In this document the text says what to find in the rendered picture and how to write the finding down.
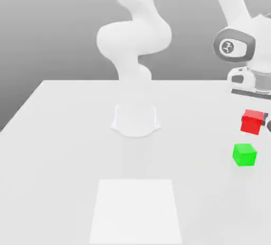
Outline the small green cube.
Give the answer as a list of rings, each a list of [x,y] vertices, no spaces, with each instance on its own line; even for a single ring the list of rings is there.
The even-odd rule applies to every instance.
[[[257,151],[250,143],[236,143],[232,156],[239,167],[253,166],[256,161]]]

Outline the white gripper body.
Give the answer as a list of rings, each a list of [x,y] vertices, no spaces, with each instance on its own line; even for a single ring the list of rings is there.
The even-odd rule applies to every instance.
[[[271,110],[271,95],[232,89],[231,101],[243,109]]]

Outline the small red cube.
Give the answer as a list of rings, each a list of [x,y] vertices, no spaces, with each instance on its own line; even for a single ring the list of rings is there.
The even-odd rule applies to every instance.
[[[250,134],[258,135],[262,125],[264,112],[245,110],[243,114],[243,122],[241,122],[240,130]]]

